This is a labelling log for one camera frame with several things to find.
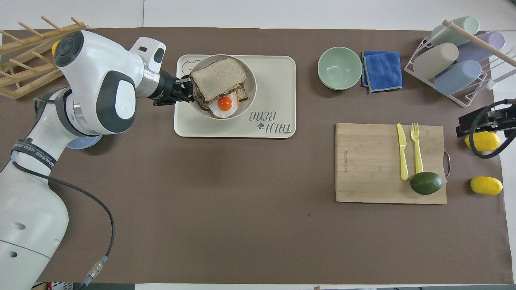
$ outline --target green bowl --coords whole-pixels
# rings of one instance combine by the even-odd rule
[[[362,76],[362,62],[347,47],[332,47],[325,51],[317,63],[321,82],[332,90],[344,90],[355,85]]]

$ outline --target fried egg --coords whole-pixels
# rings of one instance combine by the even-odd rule
[[[228,118],[238,109],[238,95],[232,92],[208,104],[208,107],[216,118]]]

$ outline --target cable connector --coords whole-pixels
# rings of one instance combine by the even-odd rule
[[[103,256],[100,260],[98,260],[93,265],[91,270],[88,272],[86,279],[84,279],[84,282],[83,282],[84,287],[88,286],[91,283],[91,281],[93,281],[93,279],[95,279],[99,275],[99,273],[102,270],[102,268],[104,267],[104,264],[106,263],[106,261],[107,261],[107,256]]]

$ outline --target white wire drying rack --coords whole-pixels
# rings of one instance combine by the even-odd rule
[[[516,60],[512,59],[507,54],[502,53],[501,51],[497,50],[496,48],[492,47],[491,45],[483,42],[478,37],[468,33],[464,29],[462,29],[459,26],[453,24],[453,22],[451,22],[451,21],[445,20],[445,21],[443,21],[443,25],[445,27],[442,30],[440,30],[436,35],[434,35],[434,37],[432,37],[432,38],[425,37],[421,41],[421,43],[419,44],[419,46],[415,50],[414,54],[410,58],[409,62],[405,66],[405,71],[406,72],[408,72],[411,75],[415,76],[417,79],[421,80],[423,83],[426,83],[428,86],[436,89],[432,79],[430,79],[430,80],[424,79],[424,78],[420,77],[418,74],[416,74],[414,72],[414,66],[413,66],[414,65],[414,60],[416,59],[416,57],[418,57],[422,53],[424,53],[427,50],[431,49],[433,47],[432,41],[435,38],[437,38],[441,33],[446,31],[447,29],[452,29],[453,31],[455,31],[455,32],[463,35],[464,37],[466,37],[471,42],[479,45],[480,47],[490,51],[495,56],[497,56],[498,59],[494,60],[493,62],[496,62],[496,61],[499,61],[499,62],[501,61],[501,62],[499,64],[497,64],[496,66],[500,65],[503,62],[507,62],[507,63],[509,63],[510,65],[512,65],[514,67],[514,70],[511,70],[508,73],[506,73],[506,74],[504,74],[504,75],[502,75],[502,76],[500,76],[500,77],[498,77],[496,79],[490,79],[490,78],[486,79],[486,77],[488,75],[487,72],[489,72],[491,69],[489,68],[489,66],[487,66],[488,68],[485,69],[485,70],[484,70],[484,67],[482,67],[482,73],[479,75],[479,77],[476,80],[474,80],[470,85],[468,85],[466,88],[464,88],[461,91],[458,91],[458,92],[456,92],[454,94],[445,94],[445,96],[450,98],[452,101],[454,101],[455,103],[459,104],[462,107],[468,107],[469,105],[471,105],[471,102],[473,101],[473,98],[475,97],[475,95],[478,92],[480,92],[482,90],[485,90],[485,89],[492,90],[494,88],[494,86],[496,86],[496,84],[498,82],[502,81],[503,79],[505,79],[507,77],[510,77],[510,76],[516,74]]]

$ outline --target blue towel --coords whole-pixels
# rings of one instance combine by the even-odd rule
[[[403,87],[399,52],[364,51],[363,84],[369,92],[399,90]]]

